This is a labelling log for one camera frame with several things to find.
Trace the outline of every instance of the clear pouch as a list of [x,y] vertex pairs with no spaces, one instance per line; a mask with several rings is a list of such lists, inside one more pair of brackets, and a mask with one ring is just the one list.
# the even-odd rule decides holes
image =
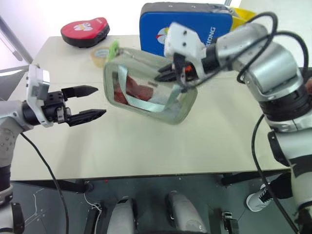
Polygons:
[[170,62],[144,51],[119,48],[118,55],[104,67],[104,91],[117,107],[178,124],[187,116],[197,90],[181,93],[175,82],[154,80],[158,70]]

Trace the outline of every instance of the printed logo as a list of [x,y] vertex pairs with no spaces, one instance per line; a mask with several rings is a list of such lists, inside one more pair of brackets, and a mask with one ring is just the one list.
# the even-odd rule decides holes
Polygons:
[[167,34],[168,34],[168,29],[169,29],[168,27],[162,28],[158,32],[158,35],[156,36],[156,39],[158,40],[158,42],[160,44],[165,44],[165,39],[166,39]]
[[81,23],[74,26],[75,31],[91,31],[93,28],[90,23]]
[[209,32],[209,36],[208,36],[207,41],[206,41],[206,46],[211,44],[211,42],[214,38],[214,34],[215,34],[215,27],[211,27],[210,32]]

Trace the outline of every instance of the robotic arm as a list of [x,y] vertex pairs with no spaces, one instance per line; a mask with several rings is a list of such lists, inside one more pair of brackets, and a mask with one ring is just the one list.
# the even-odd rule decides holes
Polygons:
[[[201,84],[209,73],[224,66],[242,50],[268,34],[263,25],[247,23],[205,47],[196,32],[172,23],[165,41],[165,56],[182,86]],[[262,40],[227,66],[241,71],[266,43]],[[185,68],[191,64],[189,77]],[[273,155],[290,166],[292,192],[300,226],[312,224],[312,103],[292,54],[278,43],[267,49],[243,74],[272,131],[268,139]]]
[[35,65],[29,65],[26,79],[26,101],[0,101],[0,233],[4,234],[24,231],[21,207],[10,202],[13,198],[10,167],[18,135],[39,124],[51,127],[54,122],[66,122],[69,126],[87,123],[106,112],[92,109],[71,115],[66,107],[68,98],[87,96],[97,88],[83,85],[49,93],[49,73]]

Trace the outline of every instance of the blue case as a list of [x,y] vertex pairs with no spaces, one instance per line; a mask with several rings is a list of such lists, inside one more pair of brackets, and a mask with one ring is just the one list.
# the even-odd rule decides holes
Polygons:
[[164,56],[164,42],[172,22],[180,23],[198,33],[208,46],[214,38],[230,31],[232,15],[222,4],[156,2],[141,10],[141,50]]

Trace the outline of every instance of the black pants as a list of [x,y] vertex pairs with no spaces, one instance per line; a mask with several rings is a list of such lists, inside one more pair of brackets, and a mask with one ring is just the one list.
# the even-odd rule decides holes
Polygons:
[[281,174],[270,185],[275,196],[279,199],[286,199],[293,196],[290,172]]

